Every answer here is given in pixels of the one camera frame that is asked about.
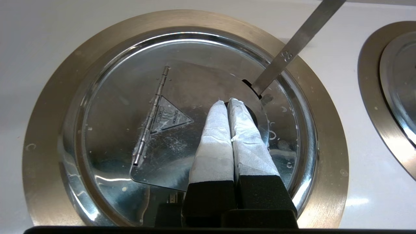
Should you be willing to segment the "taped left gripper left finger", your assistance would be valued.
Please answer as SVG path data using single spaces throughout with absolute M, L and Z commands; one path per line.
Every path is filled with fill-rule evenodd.
M 182 206 L 187 228 L 219 228 L 223 213 L 235 209 L 234 157 L 225 103 L 210 108 L 189 172 Z

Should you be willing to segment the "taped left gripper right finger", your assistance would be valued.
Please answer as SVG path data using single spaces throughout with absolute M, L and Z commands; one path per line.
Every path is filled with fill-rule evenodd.
M 266 144 L 243 102 L 228 102 L 237 200 L 240 209 L 297 209 L 282 181 Z

